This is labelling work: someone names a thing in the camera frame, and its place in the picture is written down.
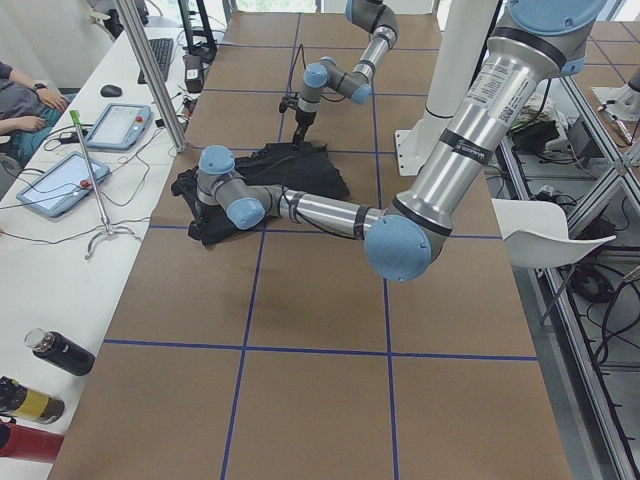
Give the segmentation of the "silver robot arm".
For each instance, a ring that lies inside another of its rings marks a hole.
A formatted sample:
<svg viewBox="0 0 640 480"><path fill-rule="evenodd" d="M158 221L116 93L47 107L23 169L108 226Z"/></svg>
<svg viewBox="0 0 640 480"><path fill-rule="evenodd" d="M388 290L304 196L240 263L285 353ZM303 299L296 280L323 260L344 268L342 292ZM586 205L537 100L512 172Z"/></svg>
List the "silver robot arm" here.
<svg viewBox="0 0 640 480"><path fill-rule="evenodd" d="M351 71L343 70L335 59L325 56L305 67L299 92L282 97L279 111L295 111L297 126L292 138L295 149L301 146L313 125L326 88L358 105L366 103L376 71L398 40L396 14L382 1L349 1L345 17L365 30L370 41Z"/></svg>
<svg viewBox="0 0 640 480"><path fill-rule="evenodd" d="M602 9L600 1L509 2L487 39L488 57L455 115L411 186L383 210L282 185L250 186L232 152L221 145L201 153L198 201L222 208L241 230L273 216L361 240L380 276L414 279L440 254L455 209L538 84L583 68L586 41Z"/></svg>

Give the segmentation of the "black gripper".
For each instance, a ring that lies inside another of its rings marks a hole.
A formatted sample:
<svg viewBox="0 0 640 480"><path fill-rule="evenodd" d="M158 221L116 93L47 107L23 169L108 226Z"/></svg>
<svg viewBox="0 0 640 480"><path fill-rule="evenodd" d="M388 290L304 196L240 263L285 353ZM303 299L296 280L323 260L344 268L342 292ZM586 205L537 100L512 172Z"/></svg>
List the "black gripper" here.
<svg viewBox="0 0 640 480"><path fill-rule="evenodd" d="M218 239L217 218L220 213L218 206L211 206L195 202L192 208L194 219L188 229L188 235L193 239Z"/></svg>
<svg viewBox="0 0 640 480"><path fill-rule="evenodd" d="M286 94L281 98L278 109L281 114L285 113L287 109L292 109L296 112L297 127L292 138L292 144L300 146L309 127L315 121L316 103L305 100L300 94Z"/></svg>

